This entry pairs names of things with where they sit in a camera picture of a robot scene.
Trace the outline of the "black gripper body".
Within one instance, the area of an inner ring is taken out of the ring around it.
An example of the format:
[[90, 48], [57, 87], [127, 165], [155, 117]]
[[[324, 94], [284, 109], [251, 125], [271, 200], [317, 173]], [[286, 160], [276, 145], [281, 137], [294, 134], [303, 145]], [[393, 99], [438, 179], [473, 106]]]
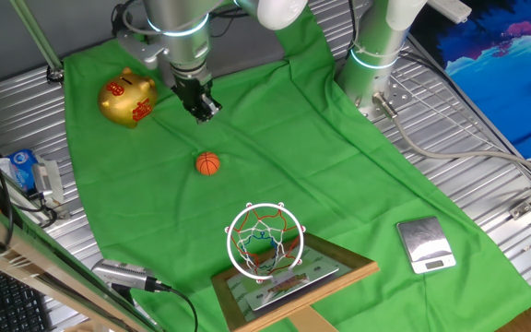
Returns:
[[195, 71], [175, 71], [173, 92], [180, 98], [187, 111], [208, 110], [208, 95], [212, 86], [211, 73], [200, 68]]

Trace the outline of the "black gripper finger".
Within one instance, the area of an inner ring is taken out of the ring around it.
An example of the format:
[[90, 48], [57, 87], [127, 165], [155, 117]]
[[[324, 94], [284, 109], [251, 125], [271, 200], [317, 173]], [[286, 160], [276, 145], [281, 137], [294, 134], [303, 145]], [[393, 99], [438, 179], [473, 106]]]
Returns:
[[195, 118], [198, 124], [202, 124], [208, 120], [208, 111], [203, 102], [189, 106], [187, 111]]
[[207, 114], [217, 114], [222, 109], [221, 104], [215, 101], [210, 94], [203, 93], [202, 102]]

